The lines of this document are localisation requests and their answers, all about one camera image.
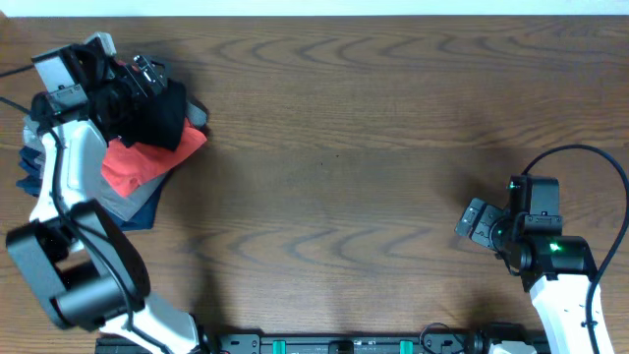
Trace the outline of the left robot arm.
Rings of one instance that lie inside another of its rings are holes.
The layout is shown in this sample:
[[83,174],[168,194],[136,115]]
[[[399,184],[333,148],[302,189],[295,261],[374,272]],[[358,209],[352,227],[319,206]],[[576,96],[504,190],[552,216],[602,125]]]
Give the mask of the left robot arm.
[[142,257],[97,199],[109,141],[169,90],[168,64],[146,55],[119,64],[96,37],[32,66],[45,86],[29,111],[44,176],[29,222],[7,234],[10,258],[59,328],[118,335],[151,353],[207,352],[195,318],[151,291]]

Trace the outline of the black t-shirt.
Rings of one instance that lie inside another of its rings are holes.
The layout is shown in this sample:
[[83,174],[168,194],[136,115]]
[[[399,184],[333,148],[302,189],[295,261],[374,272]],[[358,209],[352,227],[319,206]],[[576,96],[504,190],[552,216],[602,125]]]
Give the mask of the black t-shirt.
[[186,109],[186,87],[169,80],[167,89],[133,111],[116,135],[127,148],[140,143],[174,151],[182,139]]

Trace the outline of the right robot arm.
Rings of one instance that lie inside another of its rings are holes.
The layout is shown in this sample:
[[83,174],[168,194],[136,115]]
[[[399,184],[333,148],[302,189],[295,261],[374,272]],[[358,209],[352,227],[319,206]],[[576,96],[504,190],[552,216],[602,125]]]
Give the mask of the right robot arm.
[[552,353],[612,353],[587,241],[562,234],[559,182],[514,175],[505,207],[471,199],[455,232],[495,252],[522,281]]

